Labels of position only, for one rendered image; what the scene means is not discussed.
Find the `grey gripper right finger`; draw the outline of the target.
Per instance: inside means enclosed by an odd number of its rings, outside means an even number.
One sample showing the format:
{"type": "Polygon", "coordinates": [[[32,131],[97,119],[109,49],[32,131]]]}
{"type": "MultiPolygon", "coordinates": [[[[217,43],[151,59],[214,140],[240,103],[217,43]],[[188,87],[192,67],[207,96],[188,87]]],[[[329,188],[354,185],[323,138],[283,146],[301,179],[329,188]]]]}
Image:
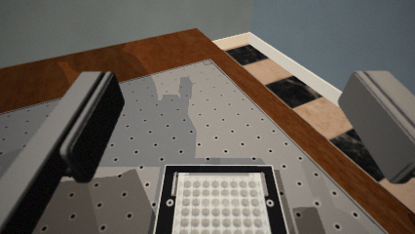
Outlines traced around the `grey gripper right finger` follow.
{"type": "Polygon", "coordinates": [[[354,71],[338,105],[389,183],[415,177],[415,96],[389,71],[354,71]]]}

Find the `clear well plate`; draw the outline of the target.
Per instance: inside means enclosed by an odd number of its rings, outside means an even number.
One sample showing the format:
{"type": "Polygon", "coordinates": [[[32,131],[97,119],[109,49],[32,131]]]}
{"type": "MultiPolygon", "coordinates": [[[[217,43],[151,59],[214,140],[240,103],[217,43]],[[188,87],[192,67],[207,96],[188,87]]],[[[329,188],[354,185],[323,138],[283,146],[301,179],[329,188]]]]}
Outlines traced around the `clear well plate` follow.
{"type": "Polygon", "coordinates": [[[171,234],[272,234],[260,173],[179,173],[171,234]]]}

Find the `light grey flat base plate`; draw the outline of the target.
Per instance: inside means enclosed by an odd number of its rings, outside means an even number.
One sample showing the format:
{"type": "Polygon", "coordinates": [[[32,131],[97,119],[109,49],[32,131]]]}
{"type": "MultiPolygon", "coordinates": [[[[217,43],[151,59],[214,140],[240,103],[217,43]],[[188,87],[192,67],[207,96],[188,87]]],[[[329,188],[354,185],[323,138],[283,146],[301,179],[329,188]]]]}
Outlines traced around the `light grey flat base plate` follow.
{"type": "MultiPolygon", "coordinates": [[[[289,234],[389,234],[210,58],[119,86],[94,178],[63,176],[32,234],[153,234],[165,165],[273,165],[289,234]]],[[[60,100],[0,113],[0,178],[60,100]]]]}

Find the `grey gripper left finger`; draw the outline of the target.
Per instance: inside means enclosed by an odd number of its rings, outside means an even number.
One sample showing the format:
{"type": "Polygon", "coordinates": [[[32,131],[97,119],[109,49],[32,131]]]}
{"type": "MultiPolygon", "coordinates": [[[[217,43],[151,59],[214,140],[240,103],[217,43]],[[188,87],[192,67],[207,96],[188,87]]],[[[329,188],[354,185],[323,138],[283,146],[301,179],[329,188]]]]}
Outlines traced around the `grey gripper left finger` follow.
{"type": "Polygon", "coordinates": [[[0,178],[0,234],[32,234],[63,176],[88,183],[125,100],[112,71],[83,71],[0,178]]]}

